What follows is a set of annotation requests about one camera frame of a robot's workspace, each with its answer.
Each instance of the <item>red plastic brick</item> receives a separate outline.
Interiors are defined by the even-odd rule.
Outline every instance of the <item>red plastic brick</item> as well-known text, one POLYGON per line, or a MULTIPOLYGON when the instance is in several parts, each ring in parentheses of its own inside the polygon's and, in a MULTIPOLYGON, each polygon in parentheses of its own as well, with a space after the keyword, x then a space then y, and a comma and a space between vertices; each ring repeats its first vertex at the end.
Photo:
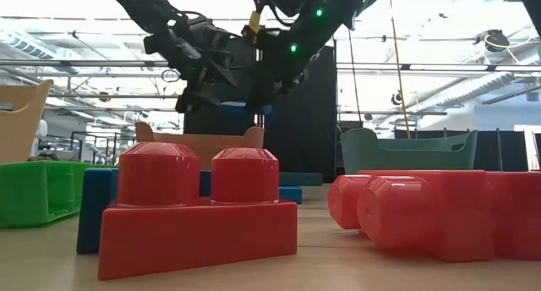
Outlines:
POLYGON ((358 193, 370 178, 369 175, 342 175, 331 185, 327 206, 331 217, 340 228, 361 228, 357 217, 358 193))
POLYGON ((421 250, 447 262, 494 257, 486 172, 359 173, 373 178, 359 186, 358 220, 379 247, 421 250))
POLYGON ((278 161, 268 151, 222 151, 213 160, 212 197, 192 205, 194 153, 142 144, 121 156, 118 204, 103 213, 100 279, 297 252, 297 204, 277 199, 278 161))
POLYGON ((541 173, 489 173, 496 254, 541 260, 541 173))

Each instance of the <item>table surface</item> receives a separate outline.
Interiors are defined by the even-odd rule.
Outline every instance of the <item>table surface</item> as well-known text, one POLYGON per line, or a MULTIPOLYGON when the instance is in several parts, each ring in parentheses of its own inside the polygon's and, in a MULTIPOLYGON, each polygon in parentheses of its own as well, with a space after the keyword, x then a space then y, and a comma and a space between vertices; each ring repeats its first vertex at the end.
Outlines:
POLYGON ((541 262, 445 264, 386 255, 363 235, 335 225, 325 192, 305 190, 296 255, 108 282, 97 280, 96 255, 75 254, 77 218, 46 228, 0 230, 0 290, 541 290, 541 262))

